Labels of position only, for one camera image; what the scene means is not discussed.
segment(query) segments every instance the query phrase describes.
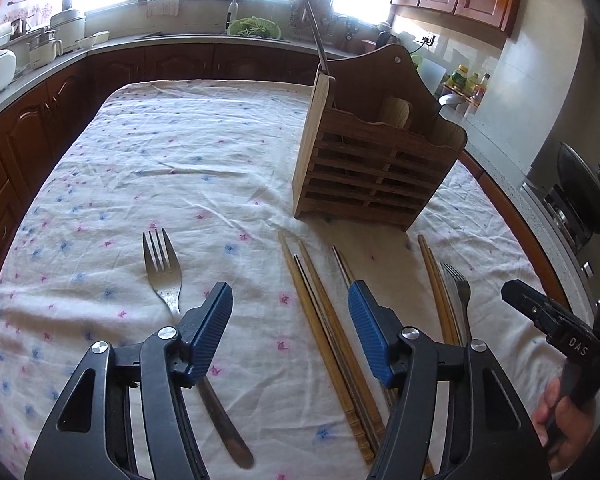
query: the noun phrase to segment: kitchen counter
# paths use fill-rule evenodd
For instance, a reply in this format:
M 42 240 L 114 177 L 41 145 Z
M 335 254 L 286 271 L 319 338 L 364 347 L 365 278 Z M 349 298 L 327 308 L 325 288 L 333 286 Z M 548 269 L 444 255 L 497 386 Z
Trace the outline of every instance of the kitchen counter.
M 468 140 L 465 150 L 498 184 L 536 236 L 560 280 L 573 313 L 587 324 L 592 325 L 592 297 L 589 287 L 542 212 L 533 207 L 525 198 L 525 191 L 522 188 L 525 183 L 525 175 L 513 161 L 461 114 L 449 106 L 443 106 L 440 115 L 466 130 Z
M 88 50 L 74 50 L 73 52 L 64 54 L 64 56 L 56 58 L 56 60 L 54 60 L 52 63 L 37 70 L 28 69 L 21 76 L 19 76 L 19 78 L 12 81 L 7 88 L 0 92 L 0 112 L 27 91 L 31 90 L 34 86 L 43 82 L 49 76 L 61 71 L 63 68 L 66 68 L 81 59 L 84 59 L 87 56 L 101 54 L 103 52 L 111 52 L 113 50 L 122 50 L 125 48 L 175 43 L 243 44 L 251 46 L 268 46 L 283 50 L 293 50 L 295 52 L 317 54 L 317 47 L 315 46 L 315 43 L 306 43 L 303 41 L 263 40 L 260 38 L 244 38 L 240 36 L 225 36 L 220 34 L 154 36 L 150 38 L 148 38 L 146 34 L 139 34 L 137 36 L 114 38 L 113 40 L 96 45 Z M 325 46 L 325 52 L 330 59 L 341 59 L 344 57 L 355 56 L 355 54 L 343 52 L 328 46 Z

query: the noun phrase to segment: bowl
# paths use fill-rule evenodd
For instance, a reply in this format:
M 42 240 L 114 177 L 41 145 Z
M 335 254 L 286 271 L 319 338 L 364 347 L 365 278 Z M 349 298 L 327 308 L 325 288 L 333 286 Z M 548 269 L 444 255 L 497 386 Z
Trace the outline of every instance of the bowl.
M 243 18 L 231 22 L 226 33 L 230 36 L 244 36 L 245 38 L 264 38 L 265 40 L 279 40 L 282 37 L 280 27 L 274 22 L 264 18 Z
M 101 43 L 104 43 L 105 41 L 109 41 L 109 34 L 110 32 L 108 30 L 101 30 L 100 32 L 96 32 L 94 34 L 95 38 L 96 38 L 96 45 L 99 45 Z
M 95 44 L 96 44 L 95 36 L 90 36 L 88 38 L 84 38 L 83 40 L 79 40 L 76 42 L 76 45 L 78 46 L 78 48 L 83 48 L 85 50 L 87 48 L 91 48 Z

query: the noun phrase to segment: faucet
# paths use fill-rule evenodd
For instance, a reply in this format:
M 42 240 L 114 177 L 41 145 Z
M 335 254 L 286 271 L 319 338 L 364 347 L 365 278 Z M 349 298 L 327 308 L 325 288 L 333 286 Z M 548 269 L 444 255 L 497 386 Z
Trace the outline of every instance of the faucet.
M 227 30 L 229 28 L 229 23 L 231 23 L 233 20 L 235 20 L 238 16 L 238 0 L 232 0 L 232 2 L 229 4 L 229 9 L 227 10 L 226 13 L 226 27 L 224 28 L 224 30 Z

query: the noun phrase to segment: fork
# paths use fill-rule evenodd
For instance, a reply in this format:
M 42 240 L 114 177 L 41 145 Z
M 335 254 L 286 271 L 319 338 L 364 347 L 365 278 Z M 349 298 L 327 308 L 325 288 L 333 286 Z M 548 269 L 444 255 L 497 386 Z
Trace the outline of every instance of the fork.
M 169 240 L 167 231 L 164 230 L 164 227 L 162 228 L 162 238 L 164 239 L 164 247 L 167 251 L 166 257 L 162 250 L 158 229 L 155 230 L 156 242 L 154 242 L 154 236 L 151 231 L 149 231 L 151 250 L 149 249 L 149 243 L 146 240 L 146 234 L 142 233 L 144 266 L 146 267 L 146 275 L 149 277 L 149 283 L 151 283 L 155 293 L 169 307 L 174 320 L 178 322 L 182 317 L 180 315 L 180 307 L 178 306 L 180 289 L 182 288 L 182 271 L 180 270 L 180 263 L 178 262 L 176 251 L 173 250 L 171 240 Z M 160 256 L 158 256 L 158 250 L 155 248 L 156 243 L 158 244 Z M 253 467 L 254 461 L 251 450 L 240 436 L 240 433 L 238 433 L 238 430 L 236 430 L 206 376 L 196 381 L 196 389 L 202 398 L 206 412 L 209 414 L 211 421 L 216 427 L 216 431 L 218 431 L 218 434 L 220 435 L 220 440 L 222 440 L 222 443 L 229 452 L 231 458 L 233 458 L 234 462 L 242 469 L 250 469 Z
M 160 256 L 155 248 L 154 236 L 149 231 L 149 240 L 151 241 L 152 252 L 149 250 L 149 244 L 146 240 L 146 234 L 142 233 L 142 249 L 144 251 L 144 266 L 146 267 L 146 275 L 149 278 L 152 288 L 155 293 L 164 301 L 166 306 L 169 307 L 173 317 L 176 320 L 180 320 L 180 307 L 178 306 L 178 300 L 180 299 L 180 289 L 182 288 L 182 272 L 180 270 L 180 264 L 176 256 L 171 240 L 167 236 L 167 231 L 162 228 L 162 237 L 164 238 L 164 247 L 167 251 L 166 257 L 162 250 L 162 243 L 158 236 L 158 229 L 155 230 L 155 239 L 160 249 Z
M 469 299 L 471 299 L 471 286 L 466 278 L 456 270 L 455 267 L 450 266 L 446 263 L 440 264 L 446 272 L 449 273 L 451 278 L 456 282 L 456 288 L 458 289 L 458 296 L 460 298 L 460 303 L 462 303 L 462 307 L 464 308 L 464 312 L 462 312 L 462 320 L 464 321 L 464 328 L 466 330 L 466 335 L 471 341 L 473 337 L 471 336 L 471 327 L 469 326 L 469 319 L 466 313 L 467 307 L 469 306 Z

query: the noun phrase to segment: chopstick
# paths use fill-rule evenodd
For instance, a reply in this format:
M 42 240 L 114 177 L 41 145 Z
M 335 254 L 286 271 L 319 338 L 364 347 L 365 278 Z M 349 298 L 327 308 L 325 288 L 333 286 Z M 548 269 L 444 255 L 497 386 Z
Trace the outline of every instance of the chopstick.
M 331 246 L 331 250 L 333 251 L 333 255 L 336 257 L 336 261 L 338 263 L 338 267 L 340 268 L 340 273 L 342 274 L 342 279 L 344 280 L 347 288 L 351 286 L 351 283 L 355 282 L 356 279 L 353 276 L 353 272 L 351 272 L 351 268 L 347 265 L 342 254 L 335 245 Z M 380 390 L 382 391 L 382 396 L 384 397 L 384 402 L 386 402 L 386 406 L 391 411 L 395 406 L 396 401 L 396 393 L 395 390 L 388 390 L 384 387 L 380 381 Z
M 440 268 L 423 235 L 418 235 L 418 243 L 424 258 L 425 267 L 427 267 L 427 274 L 429 275 L 429 281 L 433 290 L 433 298 L 436 301 L 436 310 L 438 311 L 440 328 L 442 329 L 442 340 L 446 344 L 458 346 L 460 344 L 460 335 L 454 322 L 453 310 L 446 294 L 445 284 L 440 275 Z
M 372 451 L 377 454 L 384 439 L 384 424 L 382 423 L 382 417 L 376 406 L 376 402 L 371 394 L 366 379 L 360 368 L 360 364 L 356 359 L 353 349 L 349 344 L 344 329 L 338 318 L 329 295 L 320 280 L 318 272 L 315 270 L 309 251 L 302 240 L 298 242 L 300 252 L 304 258 L 304 262 L 309 270 L 312 282 L 314 283 L 316 295 L 317 295 L 317 306 L 318 316 L 322 322 L 322 328 L 329 340 L 331 349 L 336 357 L 336 361 L 340 366 L 340 370 L 343 371 L 344 379 L 349 387 L 349 391 L 352 393 L 353 402 L 356 407 L 356 411 L 360 415 L 360 419 L 365 433 L 369 439 Z
M 355 278 L 353 277 L 353 272 L 351 271 L 351 269 L 347 265 L 347 262 L 345 261 L 344 257 L 340 254 L 340 251 L 338 250 L 338 248 L 335 245 L 331 246 L 331 250 L 333 251 L 333 255 L 336 258 L 338 267 L 340 268 L 340 272 L 342 274 L 342 279 L 344 280 L 344 282 L 348 288 L 351 286 L 351 283 L 353 283 L 355 281 Z M 382 383 L 380 383 L 380 387 L 382 389 L 382 394 L 384 395 L 384 400 L 386 401 L 389 411 L 391 411 L 394 408 L 395 403 L 396 403 L 396 398 L 397 398 L 396 390 L 388 390 L 387 388 L 384 387 L 384 385 Z M 431 463 L 431 459 L 429 458 L 429 455 L 427 455 L 427 461 L 425 462 L 424 470 L 422 473 L 426 478 L 433 476 L 436 473 L 435 469 L 433 469 L 433 464 Z
M 347 390 L 347 385 L 345 384 L 342 373 L 338 368 L 338 364 L 334 354 L 331 351 L 327 337 L 324 334 L 320 320 L 318 319 L 315 298 L 312 298 L 311 288 L 308 286 L 306 277 L 302 276 L 302 272 L 299 269 L 298 264 L 291 255 L 291 251 L 289 250 L 289 246 L 286 244 L 286 240 L 282 231 L 278 231 L 278 239 L 280 240 L 282 252 L 285 256 L 286 266 L 291 273 L 296 292 L 298 293 L 302 310 L 304 311 L 304 315 L 309 322 L 309 327 L 314 334 L 315 342 L 318 345 L 318 350 L 320 351 L 324 365 L 326 366 L 329 377 L 331 378 L 331 383 L 333 383 L 333 387 L 336 390 L 342 410 L 344 411 L 347 422 L 349 423 L 349 427 L 351 428 L 351 431 L 353 432 L 358 444 L 358 449 L 360 450 L 360 453 L 362 453 L 362 458 L 365 460 L 367 465 L 370 465 L 375 459 L 375 454 L 371 450 L 369 440 L 367 439 L 365 431 L 362 428 L 362 424 L 358 418 L 358 414 L 356 413 L 353 401 L 349 395 L 349 391 Z

